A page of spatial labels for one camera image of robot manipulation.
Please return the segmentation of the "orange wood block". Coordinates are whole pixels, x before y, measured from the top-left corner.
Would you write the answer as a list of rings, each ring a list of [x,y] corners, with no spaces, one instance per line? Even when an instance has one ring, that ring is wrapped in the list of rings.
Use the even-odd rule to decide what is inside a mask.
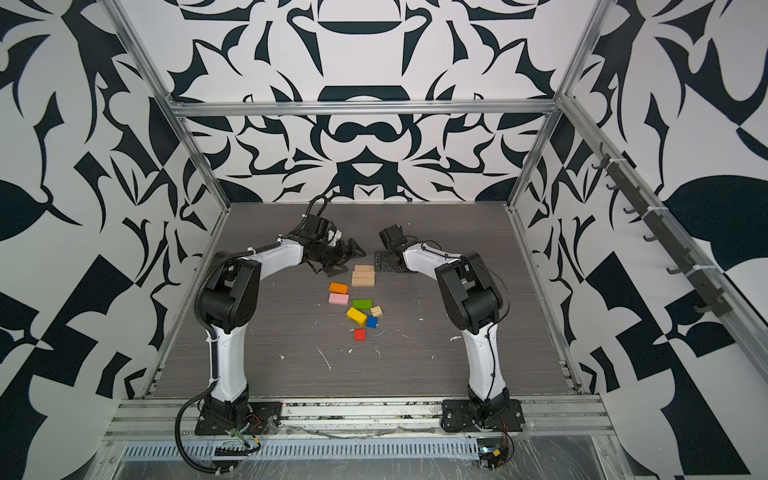
[[[346,295],[348,291],[349,286],[342,283],[331,282],[329,285],[330,293]]]

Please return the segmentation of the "natural wood block front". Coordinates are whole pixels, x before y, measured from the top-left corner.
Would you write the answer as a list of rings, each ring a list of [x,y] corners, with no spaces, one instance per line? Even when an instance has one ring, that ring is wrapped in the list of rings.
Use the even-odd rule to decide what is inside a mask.
[[[353,287],[374,287],[375,279],[373,277],[366,278],[353,278],[351,282]]]

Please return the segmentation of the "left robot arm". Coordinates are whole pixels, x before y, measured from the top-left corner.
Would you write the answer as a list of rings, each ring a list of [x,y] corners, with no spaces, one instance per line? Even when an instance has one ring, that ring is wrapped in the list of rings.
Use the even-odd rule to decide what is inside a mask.
[[[218,251],[193,303],[193,314],[206,330],[210,352],[204,407],[232,418],[247,406],[245,334],[262,280],[302,264],[333,277],[347,271],[348,261],[365,256],[365,250],[354,239],[344,238],[332,221],[312,214],[305,214],[296,228],[271,244],[240,252]]]

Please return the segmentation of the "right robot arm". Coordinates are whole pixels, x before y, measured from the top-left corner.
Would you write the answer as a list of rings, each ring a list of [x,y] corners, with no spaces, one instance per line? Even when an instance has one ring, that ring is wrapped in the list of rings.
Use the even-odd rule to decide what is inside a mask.
[[[469,365],[469,405],[477,419],[507,407],[509,390],[498,353],[504,300],[479,254],[449,253],[407,236],[391,225],[379,232],[385,257],[403,273],[420,273],[438,284],[446,313],[461,332]]]

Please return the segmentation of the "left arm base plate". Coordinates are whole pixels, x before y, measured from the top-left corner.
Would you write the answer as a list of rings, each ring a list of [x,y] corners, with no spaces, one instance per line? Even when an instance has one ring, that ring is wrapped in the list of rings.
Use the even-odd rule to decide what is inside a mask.
[[[260,435],[281,423],[281,402],[239,403],[206,400],[194,433],[197,436],[227,435],[237,429],[242,434]]]

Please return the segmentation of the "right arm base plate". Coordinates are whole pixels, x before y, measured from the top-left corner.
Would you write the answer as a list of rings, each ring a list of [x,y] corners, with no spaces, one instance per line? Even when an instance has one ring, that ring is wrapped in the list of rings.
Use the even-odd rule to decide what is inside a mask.
[[[518,400],[501,398],[479,404],[474,400],[444,400],[440,427],[458,432],[521,432],[526,420]]]

